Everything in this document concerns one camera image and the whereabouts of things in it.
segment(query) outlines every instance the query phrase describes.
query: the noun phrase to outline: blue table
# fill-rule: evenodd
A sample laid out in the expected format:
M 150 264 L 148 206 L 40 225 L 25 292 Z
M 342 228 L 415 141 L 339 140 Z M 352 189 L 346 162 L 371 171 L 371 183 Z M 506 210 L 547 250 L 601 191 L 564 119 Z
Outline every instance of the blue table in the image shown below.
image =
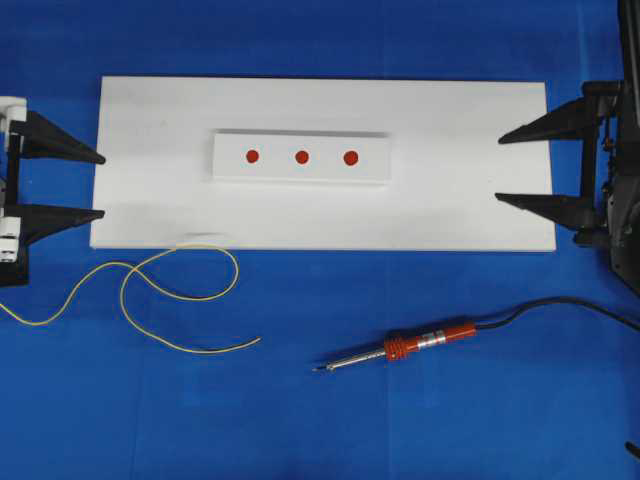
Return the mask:
M 92 145 L 106 74 L 533 80 L 555 107 L 584 80 L 622 77 L 614 3 L 8 0 L 0 94 L 28 97 Z M 552 143 L 556 192 L 577 193 L 579 149 Z M 93 168 L 24 161 L 21 201 L 89 208 Z M 40 319 L 90 267 L 151 254 L 92 251 L 88 236 L 82 227 L 36 244 L 30 286 L 0 301 Z M 104 273 L 49 327 L 0 321 L 0 476 L 638 478 L 623 443 L 640 439 L 640 338 L 577 307 L 397 365 L 311 372 L 390 329 L 539 296 L 637 312 L 605 258 L 571 237 L 558 228 L 558 250 L 545 254 L 238 252 L 238 289 L 205 305 L 132 282 L 132 313 L 173 339 L 264 337 L 214 358 L 136 333 L 116 305 L 123 273 Z M 222 258 L 194 255 L 150 271 L 196 293 L 228 280 Z

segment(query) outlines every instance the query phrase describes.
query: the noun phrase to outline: yellow wire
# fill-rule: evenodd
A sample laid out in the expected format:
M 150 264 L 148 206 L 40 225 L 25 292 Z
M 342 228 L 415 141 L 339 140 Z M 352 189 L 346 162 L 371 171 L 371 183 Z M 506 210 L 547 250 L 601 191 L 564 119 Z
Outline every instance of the yellow wire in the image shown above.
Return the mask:
M 179 295 L 177 293 L 174 293 L 162 288 L 160 285 L 158 285 L 153 280 L 151 280 L 151 278 L 149 278 L 144 272 L 142 272 L 142 270 L 140 270 L 145 265 L 149 265 L 150 263 L 158 260 L 159 258 L 175 253 L 178 250 L 194 250 L 194 249 L 220 252 L 226 255 L 227 257 L 229 257 L 229 259 L 231 260 L 231 263 L 233 264 L 234 273 L 233 273 L 233 279 L 224 290 L 222 290 L 219 293 L 214 293 L 212 295 L 207 295 L 204 297 L 192 297 L 187 295 Z M 143 335 L 146 335 L 147 337 L 153 338 L 154 340 L 157 340 L 158 342 L 166 345 L 167 347 L 173 348 L 174 350 L 179 350 L 181 352 L 186 352 L 186 353 L 195 353 L 198 355 L 215 355 L 219 353 L 232 352 L 234 350 L 247 348 L 247 347 L 250 347 L 251 345 L 255 345 L 261 340 L 261 337 L 256 337 L 253 340 L 249 340 L 248 342 L 240 343 L 237 345 L 231 345 L 229 347 L 224 347 L 224 348 L 211 348 L 211 349 L 188 348 L 188 347 L 183 347 L 181 345 L 177 345 L 167 340 L 166 338 L 163 338 L 160 335 L 153 333 L 152 331 L 144 328 L 142 325 L 136 322 L 133 319 L 133 317 L 129 314 L 129 311 L 127 310 L 125 305 L 125 291 L 129 283 L 129 280 L 134 274 L 139 275 L 153 289 L 157 290 L 163 295 L 166 295 L 167 297 L 170 297 L 176 300 L 183 300 L 186 302 L 210 302 L 211 300 L 215 300 L 217 298 L 223 297 L 227 293 L 229 293 L 233 289 L 233 287 L 236 286 L 236 283 L 238 282 L 238 276 L 240 274 L 240 266 L 238 265 L 238 260 L 236 260 L 233 254 L 228 250 L 225 250 L 224 248 L 216 247 L 214 245 L 206 245 L 206 244 L 178 245 L 175 248 L 171 248 L 169 250 L 165 250 L 164 252 L 158 253 L 157 255 L 153 255 L 152 257 L 149 257 L 146 260 L 143 260 L 137 265 L 132 265 L 127 262 L 119 262 L 119 261 L 106 262 L 101 265 L 98 265 L 97 267 L 93 268 L 89 273 L 87 273 L 84 277 L 82 277 L 80 281 L 74 285 L 74 287 L 71 289 L 71 292 L 67 296 L 67 299 L 65 300 L 65 302 L 62 304 L 62 306 L 58 309 L 56 313 L 54 313 L 48 319 L 42 320 L 40 322 L 25 320 L 24 318 L 21 318 L 18 314 L 13 312 L 9 307 L 7 307 L 2 303 L 0 303 L 0 309 L 4 310 L 9 316 L 11 316 L 12 318 L 14 318 L 15 320 L 17 320 L 18 322 L 24 325 L 29 325 L 31 327 L 41 327 L 43 325 L 48 325 L 49 323 L 53 322 L 55 319 L 60 317 L 60 315 L 62 315 L 67 310 L 67 308 L 69 307 L 69 304 L 71 303 L 73 298 L 76 296 L 76 293 L 78 293 L 78 289 L 82 285 L 84 285 L 91 277 L 93 277 L 100 270 L 104 270 L 105 268 L 108 268 L 108 267 L 122 267 L 129 270 L 125 275 L 124 279 L 122 280 L 122 282 L 120 283 L 120 295 L 119 295 L 120 309 L 122 310 L 124 317 L 140 333 L 142 333 Z

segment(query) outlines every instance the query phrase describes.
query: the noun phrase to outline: metal shaft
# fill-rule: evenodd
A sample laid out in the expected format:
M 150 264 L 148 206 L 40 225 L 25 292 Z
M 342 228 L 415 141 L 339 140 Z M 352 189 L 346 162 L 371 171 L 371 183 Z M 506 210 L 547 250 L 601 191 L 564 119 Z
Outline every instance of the metal shaft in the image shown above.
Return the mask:
M 374 358 L 384 357 L 386 352 L 384 348 L 379 348 L 378 350 L 373 350 L 367 353 L 361 353 L 360 355 L 354 355 L 353 357 L 344 358 L 342 360 L 338 360 L 335 362 L 327 363 L 325 365 L 325 369 L 330 372 L 335 370 L 336 368 L 346 367 L 348 365 L 353 365 L 355 363 L 366 362 L 367 360 L 372 360 Z

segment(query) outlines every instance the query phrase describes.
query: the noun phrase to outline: black cable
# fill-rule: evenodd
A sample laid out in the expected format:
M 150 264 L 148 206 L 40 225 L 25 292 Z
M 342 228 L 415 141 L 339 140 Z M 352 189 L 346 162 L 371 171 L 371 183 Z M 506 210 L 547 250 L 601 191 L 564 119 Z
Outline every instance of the black cable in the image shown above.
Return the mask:
M 538 308 L 538 307 L 543 307 L 545 305 L 557 305 L 557 304 L 578 305 L 580 307 L 593 310 L 609 318 L 612 318 L 613 320 L 620 322 L 623 325 L 626 325 L 627 327 L 632 328 L 637 332 L 640 332 L 640 323 L 637 323 L 633 320 L 629 320 L 628 318 L 625 318 L 622 315 L 618 315 L 617 313 L 611 312 L 610 310 L 607 310 L 606 308 L 601 307 L 600 305 L 596 305 L 595 303 L 592 303 L 577 297 L 547 297 L 547 298 L 540 298 L 538 300 L 532 300 L 530 302 L 523 303 L 518 307 L 515 307 L 515 311 L 504 320 L 500 320 L 498 322 L 492 322 L 492 323 L 478 323 L 476 325 L 476 329 L 490 330 L 493 328 L 504 327 L 505 325 L 510 324 L 516 318 L 528 312 L 529 310 L 533 310 L 534 308 Z

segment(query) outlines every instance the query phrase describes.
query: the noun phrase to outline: black clamp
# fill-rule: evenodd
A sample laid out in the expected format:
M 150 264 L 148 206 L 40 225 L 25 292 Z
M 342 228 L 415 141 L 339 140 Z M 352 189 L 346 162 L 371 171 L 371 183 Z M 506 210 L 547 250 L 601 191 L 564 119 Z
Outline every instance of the black clamp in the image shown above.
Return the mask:
M 104 211 L 18 203 L 21 159 L 60 158 L 101 165 L 105 158 L 37 112 L 26 100 L 0 97 L 7 175 L 0 197 L 0 287 L 29 282 L 29 245 L 104 217 Z
M 580 195 L 497 193 L 496 198 L 529 210 L 576 233 L 574 242 L 609 250 L 610 266 L 640 295 L 640 1 L 619 0 L 618 21 L 624 80 L 585 82 L 582 97 L 505 136 L 499 143 L 581 140 Z M 617 118 L 616 139 L 609 136 Z M 600 127 L 609 153 L 605 205 L 596 208 L 596 158 Z

